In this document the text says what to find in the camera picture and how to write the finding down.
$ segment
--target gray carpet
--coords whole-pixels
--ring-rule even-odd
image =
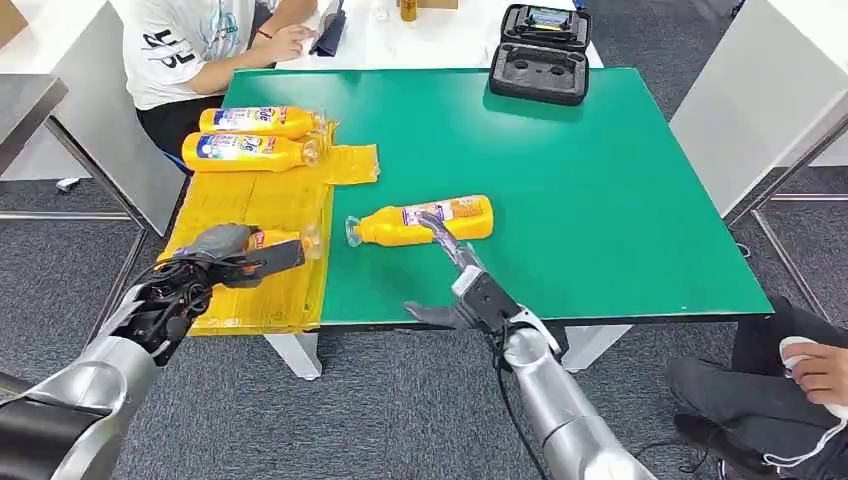
[[[37,381],[79,355],[136,229],[0,222],[0,370]]]
[[[671,119],[730,25],[735,0],[588,0],[604,65],[636,67]]]
[[[606,64],[638,67],[670,117],[726,29],[722,15],[733,3],[591,0],[588,6]],[[3,188],[0,208],[111,208],[93,186],[61,197],[52,184]],[[805,172],[793,188],[845,191],[848,169]],[[845,213],[797,205],[767,210],[828,309],[848,320]],[[0,368],[37,380],[73,358],[132,241],[132,232],[122,230],[127,225],[83,231],[62,223],[0,224],[4,251],[11,253],[0,265]],[[753,220],[740,222],[734,235],[751,248],[749,263],[764,288],[803,304]],[[150,239],[137,268],[159,248],[161,241]],[[35,275],[33,265],[49,273]],[[85,278],[85,285],[75,287],[71,276]],[[627,447],[670,440],[675,407],[664,365],[683,355],[727,361],[733,329],[636,327],[577,378]],[[478,335],[324,335],[319,356],[324,376],[306,382],[261,337],[187,340],[145,401],[115,478],[537,478]],[[678,470],[698,453],[664,447],[643,460],[658,478],[715,478],[711,463],[694,477]]]

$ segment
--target metal table frame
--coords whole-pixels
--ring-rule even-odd
[[[118,212],[29,212],[0,210],[0,221],[19,220],[60,220],[60,221],[133,221],[139,230],[130,246],[127,256],[118,271],[109,294],[101,308],[94,328],[89,335],[89,341],[96,334],[99,325],[102,325],[106,317],[114,309],[120,300],[130,271],[141,252],[144,240],[148,232],[154,231],[141,212],[136,209],[127,199],[120,188],[109,178],[105,171],[97,164],[91,155],[77,142],[73,135],[62,125],[52,112],[68,93],[68,88],[62,81],[50,75],[33,75],[33,77],[49,77],[52,82],[41,94],[41,98],[29,111],[18,121],[17,125],[6,136],[0,139],[0,174],[11,164],[12,160],[23,150],[24,145],[43,124],[48,131],[65,147],[73,158],[91,175],[95,182],[105,189],[121,206]]]
[[[836,124],[831,127],[818,142],[810,146],[801,156],[789,166],[780,177],[772,182],[751,203],[743,207],[738,213],[730,214],[725,218],[728,227],[733,227],[742,217],[750,213],[760,228],[765,233],[769,243],[774,247],[781,263],[789,272],[792,280],[798,285],[807,303],[821,317],[830,321],[830,316],[825,311],[815,292],[807,283],[798,266],[792,260],[786,247],[777,238],[768,220],[761,211],[762,207],[769,201],[774,202],[846,202],[848,194],[819,194],[819,193],[777,193],[789,180],[802,168],[813,163],[828,147],[836,142],[848,131],[848,113],[842,116]]]

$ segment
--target black pants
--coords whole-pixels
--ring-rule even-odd
[[[223,96],[196,98],[166,103],[150,110],[136,109],[136,114],[141,127],[160,150],[182,158],[183,140],[200,131],[200,113],[207,108],[220,108],[223,101]]]
[[[739,322],[731,369],[681,358],[669,363],[668,378],[672,394],[688,413],[727,424],[749,448],[788,458],[812,450],[839,419],[807,401],[801,387],[784,377],[780,341],[798,335],[848,348],[848,331],[793,307],[785,298],[771,301],[773,316]],[[846,446],[848,432],[842,432],[791,473],[805,480],[824,478],[827,472],[846,475]]]

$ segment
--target yellow tape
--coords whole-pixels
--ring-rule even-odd
[[[318,227],[322,255],[266,277],[255,288],[218,285],[207,312],[189,335],[298,333],[318,327],[329,256],[332,185],[377,181],[377,147],[330,146],[315,168],[286,172],[198,172],[186,192],[161,258],[190,245],[203,230],[223,223],[265,230]]]

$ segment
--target white mouse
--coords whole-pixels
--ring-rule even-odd
[[[807,337],[786,337],[780,341],[780,358],[783,359],[783,349],[792,345],[794,343],[818,343],[813,340],[810,340]],[[783,359],[783,366],[786,367],[787,377],[791,377],[790,372],[792,368],[798,364],[801,360],[806,360],[808,358],[812,358],[809,355],[795,355],[794,357]],[[825,408],[827,408],[833,416],[842,419],[848,419],[848,406],[845,405],[833,405],[826,404]]]

